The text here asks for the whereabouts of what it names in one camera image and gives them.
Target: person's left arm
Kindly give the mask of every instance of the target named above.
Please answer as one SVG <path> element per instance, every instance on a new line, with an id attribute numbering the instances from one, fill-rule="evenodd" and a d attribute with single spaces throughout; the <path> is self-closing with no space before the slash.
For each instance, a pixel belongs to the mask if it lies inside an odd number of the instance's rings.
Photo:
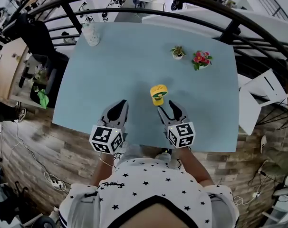
<path id="1" fill-rule="evenodd" d="M 114 165 L 114 156 L 112 154 L 101 154 L 100 158 L 107 164 L 105 164 L 100 159 L 98 160 L 98 164 L 90 181 L 90 185 L 96 187 L 98 187 L 101 180 L 105 180 L 111 176 L 112 167 Z"/>

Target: star print shirt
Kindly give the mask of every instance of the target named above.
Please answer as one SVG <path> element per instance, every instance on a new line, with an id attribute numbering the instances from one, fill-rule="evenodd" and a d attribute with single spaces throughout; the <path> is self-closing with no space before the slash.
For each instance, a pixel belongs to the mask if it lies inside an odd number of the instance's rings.
<path id="1" fill-rule="evenodd" d="M 154 204 L 192 228 L 233 228 L 239 217 L 230 188 L 202 187 L 161 160 L 138 158 L 123 162 L 98 187 L 73 184 L 60 205 L 60 221 L 69 228 L 120 227 Z"/>

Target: person's right arm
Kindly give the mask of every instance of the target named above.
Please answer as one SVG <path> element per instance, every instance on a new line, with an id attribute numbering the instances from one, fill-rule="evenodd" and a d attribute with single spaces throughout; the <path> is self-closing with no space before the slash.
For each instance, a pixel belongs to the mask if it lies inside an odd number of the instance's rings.
<path id="1" fill-rule="evenodd" d="M 199 184 L 203 187 L 214 185 L 205 167 L 192 154 L 189 148 L 180 148 L 178 149 L 178 153 L 186 172 L 191 174 Z"/>

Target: black neckline trim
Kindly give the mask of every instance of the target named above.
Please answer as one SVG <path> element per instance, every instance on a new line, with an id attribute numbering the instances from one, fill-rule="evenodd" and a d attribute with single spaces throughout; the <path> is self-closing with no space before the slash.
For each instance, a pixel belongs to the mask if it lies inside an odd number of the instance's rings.
<path id="1" fill-rule="evenodd" d="M 117 228 L 123 225 L 126 221 L 128 221 L 131 217 L 135 216 L 137 213 L 141 212 L 142 210 L 152 206 L 153 204 L 162 204 L 165 207 L 167 207 L 175 216 L 177 216 L 181 221 L 183 221 L 187 227 L 190 228 L 198 228 L 196 223 L 181 209 L 176 207 L 172 202 L 170 202 L 168 199 L 165 199 L 160 196 L 152 196 L 148 199 L 145 199 L 144 201 L 138 203 L 128 211 L 126 211 L 124 214 L 116 218 L 109 226 L 108 228 Z"/>

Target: yellow handheld fan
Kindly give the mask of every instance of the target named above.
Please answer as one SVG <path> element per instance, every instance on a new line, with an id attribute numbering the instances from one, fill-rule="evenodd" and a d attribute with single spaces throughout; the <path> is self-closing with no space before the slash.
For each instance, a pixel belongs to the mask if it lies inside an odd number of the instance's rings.
<path id="1" fill-rule="evenodd" d="M 167 94 L 165 85 L 156 85 L 150 89 L 150 95 L 153 98 L 154 105 L 162 105 L 164 103 L 163 96 Z"/>

